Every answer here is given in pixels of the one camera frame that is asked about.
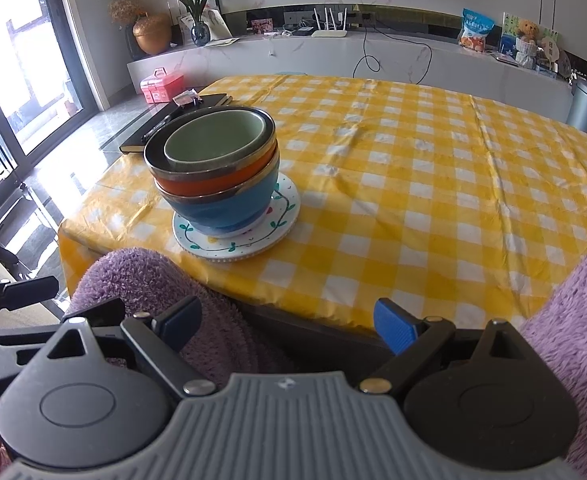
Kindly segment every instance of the purple fuzzy blanket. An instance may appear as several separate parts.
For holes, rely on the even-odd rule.
[[[202,303],[202,324],[180,355],[218,387],[232,372],[288,373],[293,366],[244,320],[225,296],[203,287],[163,254],[122,249],[100,258],[83,276],[69,311],[119,297],[127,316],[163,312],[185,296]]]
[[[576,401],[580,426],[567,460],[587,478],[587,257],[521,332]]]

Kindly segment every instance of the yellow checkered tablecloth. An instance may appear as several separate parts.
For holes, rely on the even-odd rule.
[[[163,252],[211,288],[372,328],[388,296],[418,317],[519,324],[587,253],[587,134],[501,103],[395,82],[229,77],[207,92],[263,108],[302,195],[271,250],[233,264],[182,251],[140,155],[120,158],[60,226],[67,285],[100,254]]]

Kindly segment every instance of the floor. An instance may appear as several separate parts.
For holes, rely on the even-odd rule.
[[[135,96],[99,113],[67,137],[25,180],[26,189],[0,221],[0,244],[20,259],[17,278],[55,276],[58,296],[46,307],[69,305],[58,250],[58,226],[121,155],[119,145],[156,110]]]

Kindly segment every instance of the blue clamp handle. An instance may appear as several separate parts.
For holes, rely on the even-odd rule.
[[[202,304],[187,296],[170,306],[151,322],[151,329],[174,352],[179,352],[198,332],[202,323]]]
[[[380,298],[373,308],[375,331],[389,349],[398,355],[418,338],[421,321],[389,298]]]

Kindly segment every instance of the black notebook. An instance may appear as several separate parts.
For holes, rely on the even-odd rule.
[[[232,101],[232,97],[227,94],[201,95],[200,97],[202,98],[202,102],[197,105],[189,103],[188,105],[178,106],[173,101],[167,103],[158,113],[153,115],[146,123],[142,124],[131,137],[121,144],[120,151],[123,153],[142,153],[144,146],[153,133],[169,121],[177,119],[189,112],[199,110],[200,108],[226,105]]]

